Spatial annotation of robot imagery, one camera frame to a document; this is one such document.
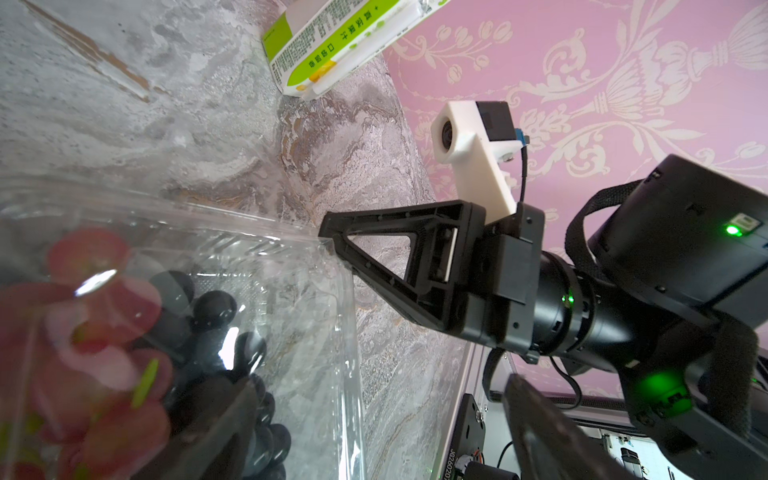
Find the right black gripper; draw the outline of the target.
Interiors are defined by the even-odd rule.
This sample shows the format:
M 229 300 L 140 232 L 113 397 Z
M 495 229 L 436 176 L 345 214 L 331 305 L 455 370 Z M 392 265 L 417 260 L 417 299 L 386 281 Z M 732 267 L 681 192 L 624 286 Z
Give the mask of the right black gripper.
M 337 256 L 403 318 L 536 363 L 544 213 L 519 203 L 514 214 L 486 227 L 485 217 L 483 207 L 461 200 L 329 212 L 319 236 L 332 240 Z M 353 241 L 366 236 L 407 238 L 404 273 Z

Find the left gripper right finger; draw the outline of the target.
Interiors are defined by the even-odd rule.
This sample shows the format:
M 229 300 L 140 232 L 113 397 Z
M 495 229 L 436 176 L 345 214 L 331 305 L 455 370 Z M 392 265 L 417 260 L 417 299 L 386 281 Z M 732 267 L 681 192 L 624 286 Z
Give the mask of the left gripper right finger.
M 633 477 L 522 376 L 509 376 L 502 405 L 522 479 Z

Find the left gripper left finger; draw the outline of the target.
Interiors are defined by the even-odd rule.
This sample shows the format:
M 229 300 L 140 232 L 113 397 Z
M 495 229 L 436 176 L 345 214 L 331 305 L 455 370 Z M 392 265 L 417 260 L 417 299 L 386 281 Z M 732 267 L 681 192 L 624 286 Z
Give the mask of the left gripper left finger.
M 240 479 L 261 397 L 242 379 L 174 435 L 135 479 Z

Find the black grape bunch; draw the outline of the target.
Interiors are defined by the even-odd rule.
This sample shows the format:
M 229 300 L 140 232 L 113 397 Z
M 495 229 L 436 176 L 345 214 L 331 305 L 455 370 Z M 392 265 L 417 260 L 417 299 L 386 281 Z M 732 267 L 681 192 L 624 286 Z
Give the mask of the black grape bunch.
M 291 434 L 272 421 L 276 401 L 258 374 L 266 340 L 254 329 L 233 324 L 241 303 L 222 290 L 197 292 L 192 276 L 176 270 L 158 273 L 150 282 L 160 293 L 162 313 L 133 352 L 157 366 L 154 384 L 170 418 L 171 438 L 231 386 L 250 379 L 261 402 L 240 479 L 286 478 Z

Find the light red grape bunch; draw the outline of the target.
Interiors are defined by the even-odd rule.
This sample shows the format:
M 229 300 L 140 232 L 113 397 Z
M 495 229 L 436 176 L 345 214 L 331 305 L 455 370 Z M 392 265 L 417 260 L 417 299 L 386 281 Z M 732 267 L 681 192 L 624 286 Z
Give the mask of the light red grape bunch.
M 159 321 L 130 246 L 102 228 L 48 250 L 44 281 L 1 290 L 1 475 L 128 479 L 167 445 L 170 359 L 130 346 Z

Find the clear plastic container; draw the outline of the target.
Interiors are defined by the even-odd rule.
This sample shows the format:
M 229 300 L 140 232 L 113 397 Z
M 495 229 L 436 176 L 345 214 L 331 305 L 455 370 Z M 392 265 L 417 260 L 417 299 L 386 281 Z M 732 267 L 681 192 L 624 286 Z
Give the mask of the clear plastic container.
M 5 479 L 361 479 L 353 281 L 275 221 L 1 180 Z

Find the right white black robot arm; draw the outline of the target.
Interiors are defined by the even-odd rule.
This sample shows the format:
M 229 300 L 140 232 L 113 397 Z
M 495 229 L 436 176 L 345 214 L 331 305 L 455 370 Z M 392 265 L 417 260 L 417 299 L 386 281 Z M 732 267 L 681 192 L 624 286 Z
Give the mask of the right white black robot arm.
M 327 214 L 319 234 L 405 319 L 510 352 L 616 373 L 630 422 L 698 479 L 767 475 L 754 392 L 767 321 L 767 198 L 676 155 L 593 195 L 566 253 L 543 213 L 488 221 L 450 201 Z

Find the green white milk carton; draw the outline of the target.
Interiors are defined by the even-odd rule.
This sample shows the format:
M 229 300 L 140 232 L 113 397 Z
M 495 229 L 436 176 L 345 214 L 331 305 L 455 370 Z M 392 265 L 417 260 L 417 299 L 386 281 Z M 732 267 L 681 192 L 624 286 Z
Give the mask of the green white milk carton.
M 295 1 L 262 36 L 280 92 L 302 100 L 323 96 L 380 54 L 444 1 Z

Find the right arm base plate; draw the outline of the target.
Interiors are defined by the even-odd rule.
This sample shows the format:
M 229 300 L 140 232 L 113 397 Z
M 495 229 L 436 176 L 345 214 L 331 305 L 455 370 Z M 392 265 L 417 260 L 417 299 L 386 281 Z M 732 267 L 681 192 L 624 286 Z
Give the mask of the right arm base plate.
M 448 446 L 438 479 L 455 479 L 459 459 L 463 456 L 477 458 L 478 452 L 483 452 L 484 440 L 483 411 L 472 394 L 464 393 L 449 431 Z

